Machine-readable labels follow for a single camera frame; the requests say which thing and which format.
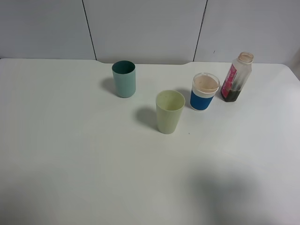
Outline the clear cup with blue sleeve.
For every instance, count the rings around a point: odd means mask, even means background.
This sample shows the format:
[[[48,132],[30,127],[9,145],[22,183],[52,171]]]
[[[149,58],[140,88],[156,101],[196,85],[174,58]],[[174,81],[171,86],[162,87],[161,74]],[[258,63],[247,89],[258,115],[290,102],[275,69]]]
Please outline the clear cup with blue sleeve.
[[[192,80],[190,105],[197,111],[208,108],[220,86],[219,79],[210,73],[198,73]]]

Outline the clear drink bottle pink label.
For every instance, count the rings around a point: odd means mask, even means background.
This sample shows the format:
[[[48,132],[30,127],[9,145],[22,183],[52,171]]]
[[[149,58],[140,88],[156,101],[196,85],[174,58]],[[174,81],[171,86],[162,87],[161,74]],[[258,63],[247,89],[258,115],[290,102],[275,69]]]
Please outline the clear drink bottle pink label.
[[[225,102],[235,102],[252,72],[254,56],[249,52],[241,52],[232,61],[228,74],[221,88]]]

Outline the teal plastic cup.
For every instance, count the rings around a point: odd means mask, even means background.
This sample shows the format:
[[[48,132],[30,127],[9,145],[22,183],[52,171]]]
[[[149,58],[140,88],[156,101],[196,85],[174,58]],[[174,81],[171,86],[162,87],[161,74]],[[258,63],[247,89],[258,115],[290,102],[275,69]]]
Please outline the teal plastic cup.
[[[122,60],[112,65],[112,74],[117,94],[122,98],[129,98],[136,91],[135,64]]]

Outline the pale green plastic cup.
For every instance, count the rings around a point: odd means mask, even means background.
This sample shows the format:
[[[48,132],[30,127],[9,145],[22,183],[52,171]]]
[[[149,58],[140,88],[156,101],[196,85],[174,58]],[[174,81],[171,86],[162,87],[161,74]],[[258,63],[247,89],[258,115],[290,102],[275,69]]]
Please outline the pale green plastic cup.
[[[157,127],[163,134],[175,131],[185,106],[184,96],[175,90],[164,90],[156,97]]]

